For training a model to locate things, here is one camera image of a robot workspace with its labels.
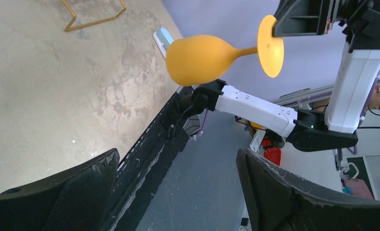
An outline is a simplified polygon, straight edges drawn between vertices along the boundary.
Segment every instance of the pink object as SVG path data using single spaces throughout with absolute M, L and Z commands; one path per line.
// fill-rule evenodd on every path
M 343 177 L 342 179 L 344 180 L 346 187 L 351 189 L 353 196 L 374 200 L 374 197 L 364 180 L 348 177 Z

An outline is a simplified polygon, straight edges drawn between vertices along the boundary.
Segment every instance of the table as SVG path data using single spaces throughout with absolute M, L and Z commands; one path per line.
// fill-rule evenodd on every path
M 69 1 L 76 24 L 118 1 Z M 131 148 L 178 86 L 152 34 L 181 38 L 161 1 L 126 0 L 119 18 L 64 32 L 60 0 L 0 1 L 0 192 L 116 147 Z

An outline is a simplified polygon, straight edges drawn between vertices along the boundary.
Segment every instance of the yellow disc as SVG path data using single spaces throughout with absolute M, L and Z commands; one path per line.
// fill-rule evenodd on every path
M 258 57 L 266 75 L 275 78 L 279 75 L 283 65 L 284 45 L 283 37 L 273 37 L 272 28 L 276 18 L 267 15 L 259 25 L 257 35 Z

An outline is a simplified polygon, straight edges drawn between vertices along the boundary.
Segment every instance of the blue and white object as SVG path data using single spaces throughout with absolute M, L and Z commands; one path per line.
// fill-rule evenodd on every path
M 160 51 L 163 54 L 164 59 L 165 59 L 167 49 L 169 48 L 171 43 L 174 42 L 174 39 L 171 37 L 170 33 L 164 27 L 162 27 L 162 28 L 160 28 L 160 30 L 154 32 L 153 38 L 156 41 L 157 46 L 160 49 Z

